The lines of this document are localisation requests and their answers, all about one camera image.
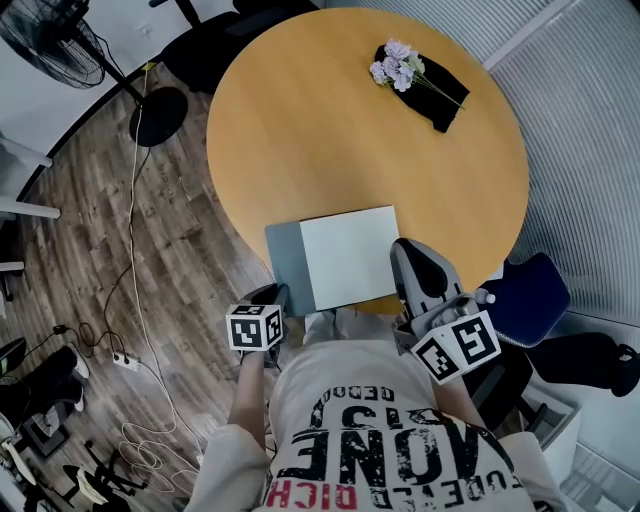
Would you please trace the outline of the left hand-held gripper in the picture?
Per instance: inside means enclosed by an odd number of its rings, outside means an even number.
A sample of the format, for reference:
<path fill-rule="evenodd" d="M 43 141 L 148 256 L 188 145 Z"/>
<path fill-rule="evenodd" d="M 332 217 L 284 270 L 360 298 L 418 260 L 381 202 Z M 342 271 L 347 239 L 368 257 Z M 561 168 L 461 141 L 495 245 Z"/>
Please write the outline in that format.
<path fill-rule="evenodd" d="M 276 283 L 258 288 L 232 305 L 226 314 L 229 347 L 241 353 L 264 355 L 264 367 L 279 369 L 281 344 L 288 334 L 285 323 L 289 290 Z"/>

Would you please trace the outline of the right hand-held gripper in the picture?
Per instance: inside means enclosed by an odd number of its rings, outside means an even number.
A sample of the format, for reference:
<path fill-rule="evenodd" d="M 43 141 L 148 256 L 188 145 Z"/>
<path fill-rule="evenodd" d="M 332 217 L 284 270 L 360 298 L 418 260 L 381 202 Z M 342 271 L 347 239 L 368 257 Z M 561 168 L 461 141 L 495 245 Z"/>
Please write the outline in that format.
<path fill-rule="evenodd" d="M 448 260 L 408 238 L 392 244 L 390 260 L 404 307 L 393 329 L 401 355 L 414 356 L 445 384 L 501 353 L 489 314 L 463 290 Z"/>

